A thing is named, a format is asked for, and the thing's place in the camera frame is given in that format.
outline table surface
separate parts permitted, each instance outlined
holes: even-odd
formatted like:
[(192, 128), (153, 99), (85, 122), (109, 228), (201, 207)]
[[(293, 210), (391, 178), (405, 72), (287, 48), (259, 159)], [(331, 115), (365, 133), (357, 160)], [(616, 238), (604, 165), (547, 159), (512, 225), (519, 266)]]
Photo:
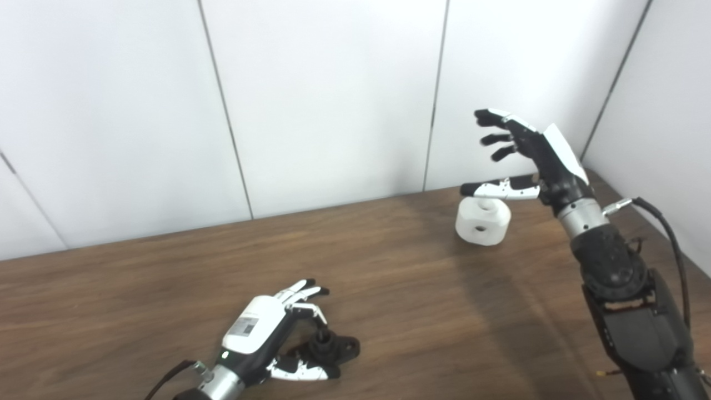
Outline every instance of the table surface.
[[(594, 174), (601, 203), (618, 196)], [(568, 239), (538, 201), (505, 241), (464, 243), (456, 188), (0, 263), (3, 399), (143, 399), (182, 359), (212, 363), (256, 295), (300, 278), (359, 358), (324, 382), (269, 380), (241, 399), (631, 399), (604, 355)], [(678, 295), (669, 245), (635, 211), (643, 257)], [(711, 368), (711, 280), (689, 267), (697, 361)], [(292, 344), (308, 337), (306, 322)], [(183, 373), (155, 399), (198, 383)]]

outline cable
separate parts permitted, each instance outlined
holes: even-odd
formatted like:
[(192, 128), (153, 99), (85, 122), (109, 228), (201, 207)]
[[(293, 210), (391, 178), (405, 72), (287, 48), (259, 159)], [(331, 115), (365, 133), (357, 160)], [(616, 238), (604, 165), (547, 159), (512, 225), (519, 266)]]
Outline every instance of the cable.
[(184, 369), (190, 368), (196, 363), (196, 361), (185, 359), (180, 362), (180, 364), (174, 366), (168, 373), (161, 378), (160, 381), (156, 384), (156, 386), (153, 387), (153, 389), (148, 393), (148, 396), (146, 396), (145, 400), (151, 400), (153, 395), (156, 394), (156, 392), (165, 384), (167, 381), (173, 379), (174, 376), (176, 376), (178, 373), (183, 371)]
[(641, 197), (632, 199), (632, 204), (642, 209), (645, 209), (648, 213), (652, 214), (654, 218), (658, 219), (664, 227), (664, 231), (666, 232), (667, 236), (669, 237), (669, 241), (671, 242), (671, 248), (672, 250), (674, 250), (674, 259), (676, 259), (676, 266), (679, 269), (679, 280), (681, 281), (681, 301), (684, 310), (684, 323), (689, 329), (689, 332), (691, 332), (691, 307), (689, 306), (689, 287), (686, 281), (686, 268), (684, 266), (684, 257), (681, 253), (681, 249), (679, 248), (679, 242), (677, 242), (676, 240), (676, 235), (674, 234), (674, 231), (672, 230), (669, 223), (662, 216), (661, 211), (659, 211), (655, 206), (649, 204), (645, 199), (642, 199)]

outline prosthetic hand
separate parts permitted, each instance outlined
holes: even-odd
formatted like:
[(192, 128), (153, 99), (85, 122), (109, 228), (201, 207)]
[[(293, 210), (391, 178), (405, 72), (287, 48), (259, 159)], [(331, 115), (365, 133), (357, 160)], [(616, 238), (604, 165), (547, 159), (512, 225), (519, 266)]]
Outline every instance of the prosthetic hand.
[(585, 171), (555, 125), (540, 133), (501, 110), (477, 110), (474, 115), (482, 127), (507, 131), (481, 140), (485, 146), (511, 143), (494, 152), (493, 161), (520, 153), (532, 159), (539, 177), (537, 181), (528, 176), (464, 184), (461, 193), (498, 199), (538, 197), (551, 206), (580, 263), (583, 295), (606, 353), (626, 377), (635, 399), (708, 400), (693, 360), (688, 324), (666, 283), (657, 271), (646, 267), (606, 217), (630, 203), (656, 211), (658, 218), (661, 213), (642, 199), (627, 199), (603, 211)]
[[(341, 375), (337, 364), (358, 356), (353, 337), (339, 337), (326, 328), (318, 305), (306, 302), (328, 289), (304, 279), (276, 295), (257, 296), (225, 334), (215, 368), (202, 368), (203, 383), (175, 400), (234, 400), (245, 388), (268, 378), (320, 381)], [(299, 320), (313, 320), (318, 331), (308, 343), (278, 355)]]

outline label sticker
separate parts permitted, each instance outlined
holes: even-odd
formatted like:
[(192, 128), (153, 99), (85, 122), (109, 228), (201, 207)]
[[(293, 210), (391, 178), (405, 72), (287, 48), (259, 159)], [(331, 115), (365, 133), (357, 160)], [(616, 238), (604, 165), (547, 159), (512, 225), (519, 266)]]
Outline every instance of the label sticker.
[(249, 337), (259, 320), (259, 318), (239, 317), (227, 334)]

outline black object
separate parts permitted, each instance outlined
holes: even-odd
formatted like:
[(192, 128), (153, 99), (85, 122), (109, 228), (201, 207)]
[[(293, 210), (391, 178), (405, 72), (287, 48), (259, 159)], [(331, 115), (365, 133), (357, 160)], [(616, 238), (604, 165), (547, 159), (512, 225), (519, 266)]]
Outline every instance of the black object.
[(502, 147), (498, 150), (496, 150), (492, 155), (491, 159), (494, 162), (499, 162), (502, 159), (506, 158), (509, 154), (514, 154), (516, 153), (516, 146), (507, 146), (507, 147)]
[(212, 400), (207, 394), (203, 393), (200, 389), (193, 387), (186, 391), (178, 393), (173, 400)]
[(570, 242), (580, 262), (585, 286), (608, 301), (632, 298), (647, 280), (647, 267), (640, 255), (611, 224), (597, 226), (579, 234)]
[[(180, 373), (181, 371), (183, 371), (184, 369), (190, 368), (190, 367), (193, 366), (196, 362), (197, 362), (197, 361), (193, 361), (193, 360), (190, 360), (190, 359), (186, 359), (186, 360), (181, 361), (178, 365), (176, 365), (176, 366), (174, 366), (173, 368), (171, 368), (171, 370), (168, 371), (168, 373), (165, 374), (165, 376), (163, 376), (163, 378), (161, 378), (160, 381), (158, 381), (158, 383), (156, 384), (156, 386), (154, 386), (153, 389), (151, 389), (151, 391), (148, 393), (148, 396), (146, 396), (145, 400), (151, 400), (151, 398), (156, 394), (156, 392), (158, 391), (158, 389), (160, 389), (161, 386), (163, 386), (163, 384), (165, 384), (167, 381), (173, 379), (174, 376), (176, 376), (177, 374), (179, 374), (179, 373)], [(199, 400), (200, 398), (198, 398), (198, 397), (193, 397), (193, 398), (190, 398), (190, 399)]]
[(652, 214), (654, 218), (658, 219), (664, 227), (664, 231), (667, 233), (667, 237), (669, 237), (672, 251), (674, 251), (674, 260), (676, 261), (676, 266), (679, 270), (679, 279), (681, 281), (681, 300), (684, 309), (684, 323), (686, 324), (687, 328), (691, 329), (691, 306), (689, 304), (689, 286), (686, 282), (686, 268), (684, 266), (684, 257), (681, 253), (681, 248), (679, 248), (679, 242), (676, 240), (674, 230), (671, 228), (666, 219), (662, 216), (662, 212), (659, 211), (655, 206), (649, 204), (645, 199), (642, 199), (641, 197), (632, 199), (632, 204), (642, 209), (645, 209), (648, 213)]
[(624, 373), (635, 399), (708, 399), (691, 335), (656, 270), (649, 270), (640, 305), (611, 309), (588, 287), (582, 290), (605, 352)]
[(474, 192), (481, 187), (483, 184), (492, 184), (492, 185), (499, 185), (501, 183), (500, 180), (494, 179), (493, 181), (486, 181), (486, 182), (481, 182), (481, 183), (472, 183), (472, 184), (463, 184), (459, 187), (459, 194), (462, 196), (473, 196)]
[(492, 133), (491, 135), (486, 135), (485, 137), (482, 137), (479, 142), (483, 144), (484, 146), (491, 146), (494, 143), (498, 142), (510, 142), (513, 140), (513, 137), (511, 137), (510, 134), (508, 133)]
[(321, 328), (308, 342), (296, 346), (287, 354), (322, 367), (335, 367), (356, 358), (360, 354), (360, 342), (354, 337), (338, 336), (332, 330)]

